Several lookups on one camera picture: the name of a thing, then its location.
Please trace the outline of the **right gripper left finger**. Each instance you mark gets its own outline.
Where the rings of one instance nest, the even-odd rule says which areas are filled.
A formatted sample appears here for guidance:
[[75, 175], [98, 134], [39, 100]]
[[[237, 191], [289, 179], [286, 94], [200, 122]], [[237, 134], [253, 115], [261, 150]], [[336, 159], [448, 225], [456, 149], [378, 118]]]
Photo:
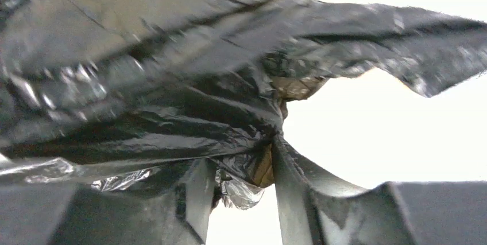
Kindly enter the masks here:
[[170, 162], [103, 180], [62, 159], [1, 169], [2, 244], [205, 244], [215, 166]]

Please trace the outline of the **black trash bag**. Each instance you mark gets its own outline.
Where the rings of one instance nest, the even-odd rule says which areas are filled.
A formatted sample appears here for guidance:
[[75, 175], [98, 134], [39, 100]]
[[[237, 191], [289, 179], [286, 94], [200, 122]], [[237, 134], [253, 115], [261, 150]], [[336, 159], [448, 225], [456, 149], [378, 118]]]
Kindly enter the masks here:
[[1, 183], [149, 193], [207, 158], [268, 186], [287, 103], [376, 68], [433, 97], [486, 69], [486, 23], [317, 0], [1, 0]]

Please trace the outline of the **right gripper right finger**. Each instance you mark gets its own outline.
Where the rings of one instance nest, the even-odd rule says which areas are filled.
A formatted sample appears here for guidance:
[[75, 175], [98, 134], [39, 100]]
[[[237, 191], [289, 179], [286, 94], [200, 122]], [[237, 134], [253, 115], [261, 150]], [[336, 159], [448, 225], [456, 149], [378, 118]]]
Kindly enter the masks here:
[[354, 185], [272, 142], [283, 244], [484, 245], [486, 182]]

